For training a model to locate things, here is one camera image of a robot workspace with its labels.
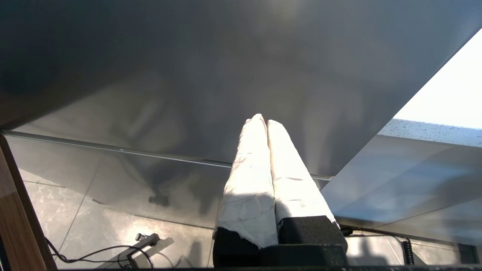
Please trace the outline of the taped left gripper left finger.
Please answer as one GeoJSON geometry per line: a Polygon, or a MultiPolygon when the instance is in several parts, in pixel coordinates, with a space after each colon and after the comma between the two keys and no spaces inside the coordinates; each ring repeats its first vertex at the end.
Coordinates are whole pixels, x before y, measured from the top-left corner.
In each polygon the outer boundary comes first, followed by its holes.
{"type": "Polygon", "coordinates": [[[261,114],[243,124],[213,233],[215,268],[259,266],[260,252],[278,245],[275,197],[261,114]]]}

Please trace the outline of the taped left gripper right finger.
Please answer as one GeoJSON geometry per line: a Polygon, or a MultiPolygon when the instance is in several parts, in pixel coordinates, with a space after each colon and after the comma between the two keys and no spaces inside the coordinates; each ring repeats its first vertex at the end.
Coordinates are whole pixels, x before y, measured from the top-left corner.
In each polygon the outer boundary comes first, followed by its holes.
{"type": "Polygon", "coordinates": [[[346,249],[340,226],[285,127],[269,120],[267,140],[279,243],[339,245],[346,249]]]}

